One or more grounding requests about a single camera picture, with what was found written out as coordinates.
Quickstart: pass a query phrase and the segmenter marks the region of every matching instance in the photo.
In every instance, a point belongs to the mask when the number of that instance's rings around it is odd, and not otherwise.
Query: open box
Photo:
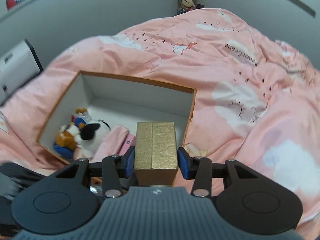
[[[177,146],[183,146],[192,118],[196,89],[123,75],[80,71],[57,101],[37,142],[63,163],[53,149],[61,125],[70,123],[77,108],[87,108],[94,120],[111,128],[123,125],[136,134],[138,122],[174,122]]]

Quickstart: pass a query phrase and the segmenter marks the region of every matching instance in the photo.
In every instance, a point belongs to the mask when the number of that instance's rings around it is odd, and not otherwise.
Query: gold box
[[[134,171],[140,186],[167,185],[178,170],[173,122],[138,122]]]

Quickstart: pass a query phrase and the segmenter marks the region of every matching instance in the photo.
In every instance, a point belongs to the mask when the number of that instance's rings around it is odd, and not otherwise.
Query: pink comforter
[[[1,109],[0,159],[28,168],[61,166],[35,138],[57,98],[80,70],[134,75],[197,88],[186,143],[223,163],[236,158],[295,192],[299,233],[315,239],[320,211],[320,80],[309,60],[223,9],[156,19],[115,36],[83,40]],[[176,186],[191,189],[179,173]],[[213,180],[214,194],[222,190]]]

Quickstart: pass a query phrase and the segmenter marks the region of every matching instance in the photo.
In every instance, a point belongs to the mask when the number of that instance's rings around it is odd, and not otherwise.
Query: white wall
[[[0,0],[0,18],[7,13],[7,0]]]
[[[198,0],[206,8],[224,8],[244,19],[271,40],[284,40],[320,69],[320,0],[301,0],[316,18],[287,0]]]
[[[176,15],[178,0],[34,0],[0,19],[0,55],[28,39],[43,67],[73,43]]]

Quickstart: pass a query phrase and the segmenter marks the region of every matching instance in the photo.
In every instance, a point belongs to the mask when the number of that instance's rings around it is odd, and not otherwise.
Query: stuffed animal
[[[185,11],[191,11],[195,7],[195,4],[192,0],[182,0],[181,7],[185,9]]]
[[[110,130],[110,126],[102,120],[91,121],[85,125],[80,131],[79,143],[82,155],[86,158],[92,158]]]
[[[77,108],[76,114],[77,117],[82,118],[86,123],[89,123],[92,120],[91,115],[89,115],[88,110],[86,108]]]
[[[74,122],[71,122],[68,125],[62,125],[60,126],[60,132],[61,131],[68,131],[73,135],[73,137],[76,137],[78,134],[80,134],[80,129],[75,125]]]
[[[66,130],[60,130],[54,138],[53,148],[63,158],[72,159],[73,152],[76,149],[74,136]]]

